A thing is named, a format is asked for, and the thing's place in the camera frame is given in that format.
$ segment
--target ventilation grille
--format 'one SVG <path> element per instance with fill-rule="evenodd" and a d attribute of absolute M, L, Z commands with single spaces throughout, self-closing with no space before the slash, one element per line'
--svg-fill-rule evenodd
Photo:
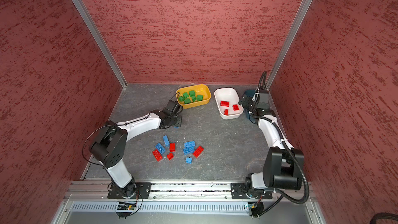
<path fill-rule="evenodd" d="M 144 202 L 140 212 L 246 214 L 247 202 Z M 75 212 L 115 212 L 117 202 L 74 202 Z"/>

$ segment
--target red textured wall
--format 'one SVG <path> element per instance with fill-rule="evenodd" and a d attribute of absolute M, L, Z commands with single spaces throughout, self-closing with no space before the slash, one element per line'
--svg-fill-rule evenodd
<path fill-rule="evenodd" d="M 128 82 L 256 83 L 301 0 L 83 0 Z"/>
<path fill-rule="evenodd" d="M 49 223 L 121 91 L 71 0 L 0 0 L 0 222 Z"/>
<path fill-rule="evenodd" d="M 398 0 L 314 0 L 271 86 L 328 224 L 398 214 Z"/>

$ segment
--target white bowl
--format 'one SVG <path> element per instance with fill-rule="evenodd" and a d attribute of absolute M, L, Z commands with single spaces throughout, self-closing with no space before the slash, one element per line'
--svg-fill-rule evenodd
<path fill-rule="evenodd" d="M 239 102 L 239 96 L 235 89 L 231 87 L 225 87 L 217 89 L 214 92 L 214 97 L 216 98 L 216 103 L 220 116 L 223 119 L 233 119 L 239 117 L 243 112 L 243 107 L 238 105 L 239 110 L 234 111 L 232 105 L 237 105 Z M 220 106 L 221 101 L 229 101 L 229 107 Z M 228 115 L 224 115 L 224 110 L 228 109 Z"/>

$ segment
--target gray table surface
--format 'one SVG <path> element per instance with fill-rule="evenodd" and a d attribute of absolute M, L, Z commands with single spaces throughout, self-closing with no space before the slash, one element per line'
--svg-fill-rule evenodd
<path fill-rule="evenodd" d="M 162 110 L 178 88 L 178 84 L 129 84 L 115 108 L 111 120 L 128 121 L 145 116 L 154 109 Z M 141 180 L 244 180 L 248 173 L 261 172 L 268 152 L 265 137 L 257 125 L 242 113 L 239 118 L 223 120 L 220 117 L 214 91 L 232 87 L 239 97 L 255 86 L 209 85 L 212 97 L 208 104 L 184 109 L 182 126 L 165 130 L 151 130 L 126 143 L 123 156 L 127 169 L 135 179 Z M 174 158 L 157 162 L 152 155 L 154 146 L 167 135 L 176 143 Z M 204 151 L 195 158 L 184 156 L 183 143 L 194 140 Z M 163 157 L 169 153 L 168 147 Z M 192 164 L 185 163 L 192 157 Z M 100 166 L 91 165 L 86 178 L 109 178 Z"/>

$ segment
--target yellow bowl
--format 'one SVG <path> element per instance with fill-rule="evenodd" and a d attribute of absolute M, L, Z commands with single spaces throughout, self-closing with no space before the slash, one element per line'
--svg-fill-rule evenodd
<path fill-rule="evenodd" d="M 189 94 L 189 91 L 192 91 L 192 90 L 195 91 L 195 96 L 203 95 L 203 100 L 202 101 L 195 101 L 195 102 L 188 103 L 188 104 L 184 104 L 183 101 L 179 101 L 178 100 L 177 96 L 182 96 L 182 94 L 184 92 L 187 92 Z M 176 98 L 177 98 L 178 103 L 180 105 L 182 105 L 182 108 L 183 109 L 187 109 L 187 108 L 197 107 L 197 106 L 201 106 L 201 105 L 207 104 L 210 101 L 211 93 L 210 93 L 209 88 L 205 84 L 199 84 L 199 85 L 193 85 L 193 86 L 183 87 L 183 88 L 178 89 L 176 91 Z"/>

